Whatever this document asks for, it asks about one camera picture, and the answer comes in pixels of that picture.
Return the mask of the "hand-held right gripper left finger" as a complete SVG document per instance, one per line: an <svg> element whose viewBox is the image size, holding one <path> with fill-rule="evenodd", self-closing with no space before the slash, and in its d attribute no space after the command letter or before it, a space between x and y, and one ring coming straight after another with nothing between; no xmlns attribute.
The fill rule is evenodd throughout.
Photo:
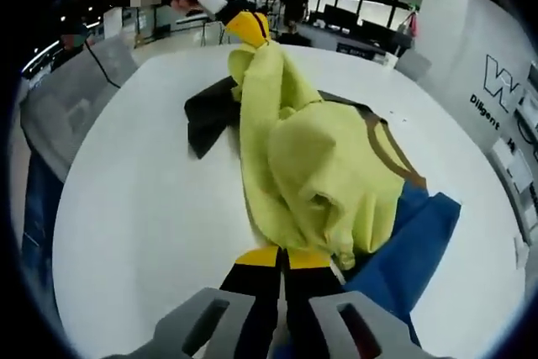
<svg viewBox="0 0 538 359"><path fill-rule="evenodd" d="M277 326L281 249L247 251L219 288L204 288L156 326L158 358L265 358Z"/></svg>

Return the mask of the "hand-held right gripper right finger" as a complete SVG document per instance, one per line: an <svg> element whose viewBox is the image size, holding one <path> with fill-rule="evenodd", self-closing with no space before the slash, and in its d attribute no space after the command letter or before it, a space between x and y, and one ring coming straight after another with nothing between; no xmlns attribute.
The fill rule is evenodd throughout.
<svg viewBox="0 0 538 359"><path fill-rule="evenodd" d="M284 358L421 358L410 305L375 267L341 284L325 254L287 251Z"/></svg>

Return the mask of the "person's left hand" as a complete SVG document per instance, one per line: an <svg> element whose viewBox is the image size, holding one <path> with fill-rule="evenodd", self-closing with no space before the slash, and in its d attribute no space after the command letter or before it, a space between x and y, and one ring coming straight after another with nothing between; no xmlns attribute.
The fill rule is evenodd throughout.
<svg viewBox="0 0 538 359"><path fill-rule="evenodd" d="M171 0L170 5L172 9L183 15L203 12L197 0Z"/></svg>

